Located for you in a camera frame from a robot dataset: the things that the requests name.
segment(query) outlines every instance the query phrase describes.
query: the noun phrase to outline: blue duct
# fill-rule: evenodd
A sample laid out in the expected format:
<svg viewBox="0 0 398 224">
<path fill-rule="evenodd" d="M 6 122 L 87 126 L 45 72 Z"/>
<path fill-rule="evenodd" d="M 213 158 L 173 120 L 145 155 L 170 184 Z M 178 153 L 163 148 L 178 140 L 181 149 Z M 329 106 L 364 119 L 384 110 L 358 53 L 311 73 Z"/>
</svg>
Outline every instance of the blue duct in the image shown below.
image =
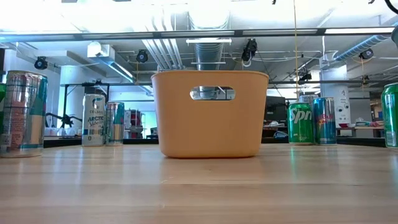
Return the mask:
<svg viewBox="0 0 398 224">
<path fill-rule="evenodd" d="M 370 38 L 350 48 L 349 50 L 339 55 L 335 55 L 333 57 L 333 60 L 340 62 L 346 60 L 347 58 L 358 56 L 360 53 L 364 52 L 367 49 L 370 49 L 371 47 L 375 46 L 378 43 L 387 40 L 388 38 L 390 38 L 390 35 L 373 35 Z"/>
</svg>

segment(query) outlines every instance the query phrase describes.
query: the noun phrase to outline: green soda can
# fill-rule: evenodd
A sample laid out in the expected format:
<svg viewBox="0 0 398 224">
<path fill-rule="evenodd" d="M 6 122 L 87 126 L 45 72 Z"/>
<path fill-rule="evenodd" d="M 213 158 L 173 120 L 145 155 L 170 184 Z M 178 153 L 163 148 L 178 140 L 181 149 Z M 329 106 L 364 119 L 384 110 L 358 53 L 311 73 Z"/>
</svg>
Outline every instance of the green soda can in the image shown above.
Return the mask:
<svg viewBox="0 0 398 224">
<path fill-rule="evenodd" d="M 381 94 L 386 146 L 398 148 L 398 83 L 384 86 Z"/>
<path fill-rule="evenodd" d="M 6 84 L 0 83 L 0 134 L 2 134 L 2 120 L 4 118 L 5 97 L 6 97 Z"/>
<path fill-rule="evenodd" d="M 288 108 L 289 143 L 313 144 L 313 122 L 311 106 L 308 103 L 292 103 Z"/>
</svg>

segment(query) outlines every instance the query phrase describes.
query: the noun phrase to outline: silver can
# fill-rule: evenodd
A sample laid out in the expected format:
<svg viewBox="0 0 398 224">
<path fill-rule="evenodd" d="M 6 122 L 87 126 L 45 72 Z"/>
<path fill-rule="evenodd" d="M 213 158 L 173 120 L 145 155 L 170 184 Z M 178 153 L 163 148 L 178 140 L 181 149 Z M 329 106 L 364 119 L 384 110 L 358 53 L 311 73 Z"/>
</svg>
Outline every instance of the silver can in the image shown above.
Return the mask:
<svg viewBox="0 0 398 224">
<path fill-rule="evenodd" d="M 105 96 L 85 94 L 83 99 L 83 133 L 81 145 L 102 146 L 105 129 Z"/>
<path fill-rule="evenodd" d="M 301 103 L 308 103 L 308 104 L 310 105 L 310 107 L 311 107 L 311 112 L 312 112 L 312 120 L 313 120 L 313 121 L 315 121 L 315 116 L 314 116 L 314 114 L 313 114 L 313 101 L 314 101 L 314 99 L 316 99 L 316 98 L 319 98 L 319 97 L 318 97 L 318 95 L 315 95 L 315 94 L 311 94 L 311 95 L 301 95 L 301 96 L 298 98 L 299 102 L 301 102 Z M 314 139 L 314 142 L 315 142 L 315 139 L 316 139 L 316 137 L 317 137 L 317 134 L 316 134 L 316 132 L 315 132 L 316 128 L 317 128 L 317 127 L 315 127 L 315 122 L 313 122 L 313 139 Z"/>
<path fill-rule="evenodd" d="M 108 102 L 106 104 L 106 137 L 107 146 L 122 146 L 124 138 L 124 103 Z"/>
<path fill-rule="evenodd" d="M 41 155 L 44 143 L 47 77 L 26 71 L 9 71 L 4 99 L 2 157 Z"/>
<path fill-rule="evenodd" d="M 300 103 L 309 103 L 311 106 L 311 110 L 313 108 L 313 100 L 318 98 L 318 95 L 312 94 L 312 95 L 301 95 L 298 100 Z"/>
</svg>

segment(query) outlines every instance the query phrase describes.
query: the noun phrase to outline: orange plastic bin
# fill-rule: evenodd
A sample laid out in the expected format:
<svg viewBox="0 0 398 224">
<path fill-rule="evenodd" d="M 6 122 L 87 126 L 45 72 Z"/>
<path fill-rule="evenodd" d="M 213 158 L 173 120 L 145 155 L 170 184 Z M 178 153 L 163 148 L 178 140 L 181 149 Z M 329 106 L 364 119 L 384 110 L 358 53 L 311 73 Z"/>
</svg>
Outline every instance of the orange plastic bin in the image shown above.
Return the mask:
<svg viewBox="0 0 398 224">
<path fill-rule="evenodd" d="M 268 75 L 250 71 L 170 71 L 152 76 L 159 144 L 177 158 L 255 156 Z M 228 86 L 233 100 L 193 100 L 196 86 Z"/>
</svg>

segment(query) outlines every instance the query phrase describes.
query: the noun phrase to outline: wooden table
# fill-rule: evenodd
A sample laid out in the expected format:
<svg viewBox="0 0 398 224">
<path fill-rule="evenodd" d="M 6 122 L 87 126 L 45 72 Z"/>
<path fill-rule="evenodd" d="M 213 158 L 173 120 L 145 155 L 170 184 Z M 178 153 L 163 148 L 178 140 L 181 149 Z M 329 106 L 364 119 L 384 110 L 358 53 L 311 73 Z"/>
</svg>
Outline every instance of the wooden table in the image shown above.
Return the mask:
<svg viewBox="0 0 398 224">
<path fill-rule="evenodd" d="M 398 154 L 261 146 L 168 159 L 158 146 L 58 147 L 0 159 L 0 223 L 398 223 Z"/>
</svg>

